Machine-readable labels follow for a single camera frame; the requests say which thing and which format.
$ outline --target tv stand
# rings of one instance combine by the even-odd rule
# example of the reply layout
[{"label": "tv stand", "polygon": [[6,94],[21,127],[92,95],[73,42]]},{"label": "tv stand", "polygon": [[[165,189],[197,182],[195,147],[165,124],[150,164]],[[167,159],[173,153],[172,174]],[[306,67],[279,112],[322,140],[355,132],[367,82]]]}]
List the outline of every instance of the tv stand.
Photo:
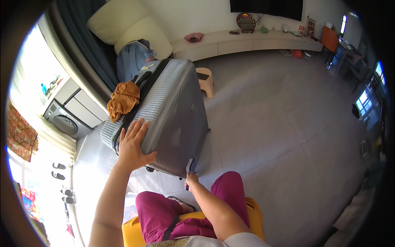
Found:
[{"label": "tv stand", "polygon": [[229,30],[205,34],[199,42],[190,43],[184,39],[170,43],[178,59],[197,61],[219,55],[270,49],[296,49],[321,51],[322,44],[309,38],[296,37],[291,33],[269,30],[268,33],[229,34]]}]

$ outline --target beige stool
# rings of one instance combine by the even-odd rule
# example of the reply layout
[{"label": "beige stool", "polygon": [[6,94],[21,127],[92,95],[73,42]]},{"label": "beige stool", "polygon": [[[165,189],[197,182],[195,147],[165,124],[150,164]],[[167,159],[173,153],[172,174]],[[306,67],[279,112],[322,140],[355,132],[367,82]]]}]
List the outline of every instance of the beige stool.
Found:
[{"label": "beige stool", "polygon": [[214,81],[213,81],[213,75],[211,73],[211,70],[209,70],[208,68],[196,68],[196,72],[209,76],[207,80],[199,79],[199,84],[200,84],[200,89],[206,92],[207,97],[212,98],[214,96],[214,88],[213,88]]}]

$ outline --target slipper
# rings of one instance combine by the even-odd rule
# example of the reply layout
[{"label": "slipper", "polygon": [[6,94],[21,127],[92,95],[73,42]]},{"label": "slipper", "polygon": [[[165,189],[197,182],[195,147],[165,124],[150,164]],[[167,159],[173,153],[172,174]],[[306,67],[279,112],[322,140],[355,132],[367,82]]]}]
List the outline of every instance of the slipper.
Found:
[{"label": "slipper", "polygon": [[65,177],[62,174],[54,173],[54,172],[51,172],[51,174],[52,174],[52,176],[54,178],[57,178],[57,179],[60,179],[60,180],[64,180],[65,179]]},{"label": "slipper", "polygon": [[58,163],[57,166],[55,166],[55,163],[53,163],[52,167],[55,168],[55,169],[62,169],[62,170],[66,169],[66,166],[62,165],[61,163]]},{"label": "slipper", "polygon": [[168,196],[167,198],[168,198],[168,199],[173,199],[173,200],[175,200],[176,202],[185,203],[186,205],[190,206],[190,207],[194,210],[194,212],[196,212],[196,208],[195,208],[193,205],[188,204],[188,203],[186,203],[186,202],[183,202],[183,201],[181,201],[180,199],[178,199],[178,198],[175,197],[175,196]]},{"label": "slipper", "polygon": [[75,193],[72,190],[60,190],[60,192],[67,196],[75,196]]},{"label": "slipper", "polygon": [[77,201],[74,198],[71,197],[62,197],[62,201],[68,204],[75,204]]}]

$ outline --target washing machine door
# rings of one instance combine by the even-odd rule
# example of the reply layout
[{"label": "washing machine door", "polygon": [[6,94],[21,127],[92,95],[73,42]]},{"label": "washing machine door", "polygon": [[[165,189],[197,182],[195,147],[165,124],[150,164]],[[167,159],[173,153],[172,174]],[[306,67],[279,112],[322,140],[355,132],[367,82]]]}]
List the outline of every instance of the washing machine door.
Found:
[{"label": "washing machine door", "polygon": [[53,118],[53,125],[68,136],[74,136],[78,132],[78,126],[70,118],[57,115]]}]

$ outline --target blue jacket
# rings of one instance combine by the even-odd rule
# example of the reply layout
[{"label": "blue jacket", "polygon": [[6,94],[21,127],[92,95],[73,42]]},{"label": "blue jacket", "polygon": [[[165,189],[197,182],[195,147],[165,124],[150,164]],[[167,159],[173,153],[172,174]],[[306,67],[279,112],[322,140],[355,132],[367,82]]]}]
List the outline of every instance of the blue jacket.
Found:
[{"label": "blue jacket", "polygon": [[156,53],[145,39],[128,43],[121,49],[117,57],[118,80],[120,82],[131,81],[145,65],[145,61],[155,56]]}]

